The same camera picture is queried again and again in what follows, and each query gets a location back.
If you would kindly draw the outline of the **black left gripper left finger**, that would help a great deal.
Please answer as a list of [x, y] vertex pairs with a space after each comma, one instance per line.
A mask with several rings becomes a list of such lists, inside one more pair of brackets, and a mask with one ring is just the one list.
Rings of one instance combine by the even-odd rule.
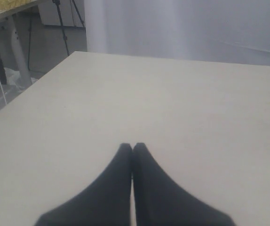
[[38, 226], [128, 226], [132, 147], [122, 143], [105, 170], [81, 193], [40, 216]]

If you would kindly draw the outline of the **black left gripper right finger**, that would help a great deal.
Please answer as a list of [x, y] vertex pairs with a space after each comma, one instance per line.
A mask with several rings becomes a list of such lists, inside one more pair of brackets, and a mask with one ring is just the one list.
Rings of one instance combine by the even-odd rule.
[[227, 214], [180, 187], [144, 143], [133, 148], [133, 186], [139, 226], [233, 226]]

